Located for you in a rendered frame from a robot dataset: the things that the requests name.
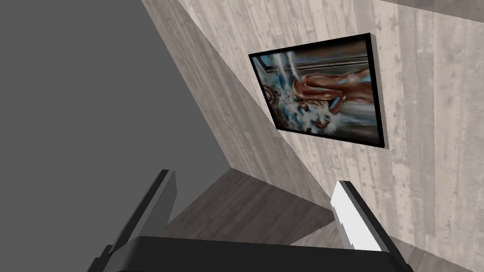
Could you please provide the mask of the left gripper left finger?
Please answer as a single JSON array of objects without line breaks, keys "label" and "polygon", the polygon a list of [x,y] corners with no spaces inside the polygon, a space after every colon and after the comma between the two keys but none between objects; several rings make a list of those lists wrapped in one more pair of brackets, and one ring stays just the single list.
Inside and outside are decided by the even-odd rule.
[{"label": "left gripper left finger", "polygon": [[177,197],[176,175],[162,170],[129,217],[109,253],[138,236],[163,237]]}]

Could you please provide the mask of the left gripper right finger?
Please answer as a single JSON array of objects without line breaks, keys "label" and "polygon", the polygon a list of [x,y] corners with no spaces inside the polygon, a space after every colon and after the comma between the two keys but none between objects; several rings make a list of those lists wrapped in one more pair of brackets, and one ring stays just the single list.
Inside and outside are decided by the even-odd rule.
[{"label": "left gripper right finger", "polygon": [[396,247],[349,181],[338,181],[330,200],[345,248],[394,253]]}]

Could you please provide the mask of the black framed wall picture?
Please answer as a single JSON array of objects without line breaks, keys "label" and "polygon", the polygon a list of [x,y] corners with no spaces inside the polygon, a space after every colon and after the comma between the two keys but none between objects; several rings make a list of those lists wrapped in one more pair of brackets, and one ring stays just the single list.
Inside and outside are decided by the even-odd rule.
[{"label": "black framed wall picture", "polygon": [[251,53],[248,58],[277,130],[387,148],[374,34]]}]

